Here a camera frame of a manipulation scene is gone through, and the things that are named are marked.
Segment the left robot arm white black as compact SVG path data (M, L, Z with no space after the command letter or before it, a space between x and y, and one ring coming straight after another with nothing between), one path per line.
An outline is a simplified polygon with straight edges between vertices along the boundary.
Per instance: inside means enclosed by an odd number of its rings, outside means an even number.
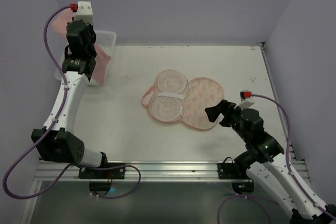
M74 135L79 103L96 66L96 35L93 26L81 20L69 23L66 30L68 45L60 71L60 89L50 116L41 129L33 130L31 139L44 161L100 167L103 153L86 148Z

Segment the floral mesh laundry bag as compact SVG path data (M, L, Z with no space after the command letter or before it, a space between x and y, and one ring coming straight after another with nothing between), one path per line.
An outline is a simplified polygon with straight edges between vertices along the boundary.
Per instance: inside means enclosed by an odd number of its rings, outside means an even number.
M200 77L189 81L178 71L164 70L157 75L141 102L159 122L183 122L196 130L207 131L215 123L208 120L205 109L223 99L224 90L213 79Z

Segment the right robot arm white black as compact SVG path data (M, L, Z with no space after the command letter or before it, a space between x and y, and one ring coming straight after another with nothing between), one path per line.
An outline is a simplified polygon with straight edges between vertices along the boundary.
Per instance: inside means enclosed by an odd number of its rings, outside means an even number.
M247 176L259 184L290 217L290 223L331 223L335 205L327 204L302 179L290 161L288 150L264 129L264 121L253 109L251 98L240 104L222 100L206 108L210 122L220 115L220 125L235 131L244 141L246 151L232 163L240 177Z

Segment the pink bra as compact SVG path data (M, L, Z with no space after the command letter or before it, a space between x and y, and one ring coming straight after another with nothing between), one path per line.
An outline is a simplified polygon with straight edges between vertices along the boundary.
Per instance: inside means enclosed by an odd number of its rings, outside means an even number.
M70 9L63 10L51 25L52 29L65 39L66 44L66 26L72 21L73 16L74 13ZM97 53L96 66L89 85L103 87L109 71L117 35L112 31L95 30L95 33L97 36L95 43Z

